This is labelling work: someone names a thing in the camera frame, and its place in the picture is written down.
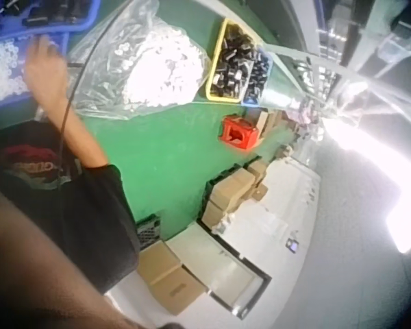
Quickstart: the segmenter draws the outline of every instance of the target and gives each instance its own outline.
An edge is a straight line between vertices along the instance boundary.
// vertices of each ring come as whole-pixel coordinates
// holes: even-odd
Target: packaging
[[[277,116],[278,116],[277,111],[272,110],[268,112],[268,118],[266,119],[266,123],[263,128],[263,131],[260,133],[260,138],[266,137],[272,130],[274,130]]]
[[[239,169],[214,186],[210,201],[228,212],[238,204],[242,196],[254,185],[255,180],[252,173]]]
[[[257,160],[251,163],[247,170],[256,177],[254,184],[257,185],[259,182],[263,181],[266,176],[266,170],[268,169],[268,164],[263,160]]]
[[[166,244],[158,241],[140,253],[137,272],[151,286],[181,266],[181,261]]]
[[[140,253],[137,271],[154,298],[173,315],[180,314],[206,291],[162,241]]]
[[[255,193],[255,191],[256,191],[256,186],[253,185],[253,186],[248,190],[248,192],[246,192],[246,193],[242,196],[242,199],[243,199],[243,200],[251,199],[251,198],[253,197],[253,194]]]
[[[274,127],[277,127],[280,125],[280,123],[282,122],[282,115],[283,115],[283,111],[277,111],[277,115],[275,116],[275,120],[274,120]]]
[[[268,116],[268,110],[264,108],[247,108],[244,113],[244,119],[256,127],[259,132],[262,132],[265,128]]]
[[[256,201],[260,201],[264,198],[264,196],[268,193],[268,187],[265,185],[261,184],[259,187],[256,189],[256,191],[253,194],[253,199]]]
[[[187,104],[208,77],[206,51],[184,30],[156,16],[158,0],[130,2],[111,18],[115,22],[83,72],[73,99],[82,115],[127,120]],[[83,38],[70,60],[86,60],[109,23],[104,21]],[[72,86],[78,74],[71,75]]]
[[[290,146],[281,146],[276,152],[275,157],[280,160],[282,158],[286,158],[292,156],[294,154],[294,149]]]
[[[202,222],[211,230],[227,216],[227,212],[221,210],[216,204],[209,201],[205,207]]]
[[[206,288],[182,267],[149,289],[155,299],[173,315],[179,315],[206,291]]]

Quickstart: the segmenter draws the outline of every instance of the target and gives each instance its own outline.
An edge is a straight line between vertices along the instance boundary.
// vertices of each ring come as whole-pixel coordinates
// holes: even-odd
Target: bright light
[[[301,104],[300,101],[297,101],[296,99],[293,98],[290,105],[289,105],[289,107],[293,108],[295,110],[298,110],[300,108],[300,104]]]
[[[277,91],[271,90],[269,88],[265,89],[262,94],[262,102],[272,103],[277,107],[284,108],[291,103],[292,99],[284,94],[278,93]]]
[[[411,162],[367,133],[339,120],[323,119],[327,132],[343,149],[353,149],[373,162],[401,189],[399,203],[386,223],[397,249],[411,248]]]
[[[346,94],[350,97],[355,97],[360,93],[366,91],[369,88],[369,85],[365,81],[361,82],[354,82],[348,85],[347,90],[345,91]]]

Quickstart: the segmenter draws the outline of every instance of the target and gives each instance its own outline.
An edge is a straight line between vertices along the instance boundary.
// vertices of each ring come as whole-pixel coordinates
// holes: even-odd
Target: small device
[[[288,239],[286,242],[286,248],[290,250],[293,254],[297,253],[299,249],[299,242],[294,239]]]

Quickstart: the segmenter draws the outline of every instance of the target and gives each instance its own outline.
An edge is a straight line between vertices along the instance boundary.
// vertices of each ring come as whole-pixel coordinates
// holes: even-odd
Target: cardboard box
[[[264,198],[264,196],[268,193],[268,187],[265,185],[261,184],[259,187],[256,189],[256,191],[253,194],[253,199],[256,201],[260,201]]]
[[[268,110],[264,108],[247,108],[244,113],[244,119],[256,127],[259,132],[265,128],[268,116]]]
[[[257,160],[254,161],[253,163],[251,163],[247,170],[248,172],[250,172],[251,174],[254,175],[254,177],[256,178],[254,181],[254,184],[256,185],[258,182],[263,181],[263,179],[266,176],[266,170],[268,169],[268,163],[266,163],[263,160]]]
[[[256,191],[256,186],[255,185],[253,185],[249,190],[248,190],[248,192],[246,192],[243,196],[242,196],[242,199],[245,201],[245,200],[248,200],[248,199],[251,199],[252,197],[253,197],[253,194],[254,194],[254,192]]]
[[[181,266],[166,243],[158,241],[140,253],[137,272],[151,286]]]
[[[206,288],[180,267],[150,286],[150,290],[165,309],[173,315],[179,315],[205,293]]]
[[[239,169],[216,184],[210,195],[210,201],[218,208],[228,212],[232,210],[242,196],[253,186],[256,178],[245,169]]]
[[[206,210],[201,221],[211,230],[227,215],[224,210],[218,208],[218,206],[211,201],[207,203],[205,209]]]
[[[283,115],[283,111],[277,111],[277,115],[275,116],[275,120],[274,120],[274,127],[278,127],[279,125],[282,124],[282,115]]]
[[[263,128],[263,131],[260,132],[260,138],[266,137],[273,129],[275,125],[275,120],[277,118],[277,111],[270,111],[268,113],[268,118],[266,119],[265,126]]]
[[[140,253],[137,271],[154,298],[173,315],[180,314],[206,291],[162,241]]]
[[[282,145],[279,149],[275,152],[275,157],[277,159],[283,159],[288,156],[291,156],[294,153],[294,149],[290,145]]]

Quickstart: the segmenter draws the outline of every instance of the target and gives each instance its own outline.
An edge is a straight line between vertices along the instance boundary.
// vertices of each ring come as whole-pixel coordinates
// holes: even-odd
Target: metal pole
[[[330,62],[329,60],[325,60],[324,58],[320,58],[316,55],[312,55],[311,53],[305,53],[304,51],[298,51],[277,45],[265,45],[264,48],[266,51],[278,53],[280,55],[285,55],[298,60],[307,60],[309,58],[311,62],[316,62],[317,64],[324,66],[326,69],[337,72],[337,74],[341,74],[347,79],[357,82],[366,82],[371,91],[373,91],[380,99],[390,104],[398,113],[402,114],[405,119],[411,123],[411,112],[404,109],[405,104],[391,96],[394,95],[396,97],[403,98],[400,96],[404,94],[401,90],[398,90],[397,88],[389,86],[383,82],[363,77],[362,75],[359,75],[346,67]]]

